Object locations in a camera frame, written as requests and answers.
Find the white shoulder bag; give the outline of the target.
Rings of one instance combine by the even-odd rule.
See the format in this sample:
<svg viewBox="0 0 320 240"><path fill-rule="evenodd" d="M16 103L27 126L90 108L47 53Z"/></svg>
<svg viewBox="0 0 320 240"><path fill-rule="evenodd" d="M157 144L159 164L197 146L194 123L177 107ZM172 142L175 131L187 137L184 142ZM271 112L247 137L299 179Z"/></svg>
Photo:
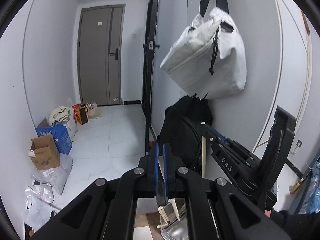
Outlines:
<svg viewBox="0 0 320 240"><path fill-rule="evenodd" d="M162 60L165 71L189 96L217 99L246 83L245 46L227 0L200 0L199 13Z"/></svg>

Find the right hand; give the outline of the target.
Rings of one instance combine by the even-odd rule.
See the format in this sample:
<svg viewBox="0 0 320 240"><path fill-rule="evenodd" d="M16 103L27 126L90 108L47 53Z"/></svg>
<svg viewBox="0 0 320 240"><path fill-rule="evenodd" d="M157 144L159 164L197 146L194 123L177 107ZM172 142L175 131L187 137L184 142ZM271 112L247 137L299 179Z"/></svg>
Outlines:
<svg viewBox="0 0 320 240"><path fill-rule="evenodd" d="M270 218L270 216L271 216L271 210L269 210L269 211L265 210L265 215L266 215L268 218Z"/></svg>

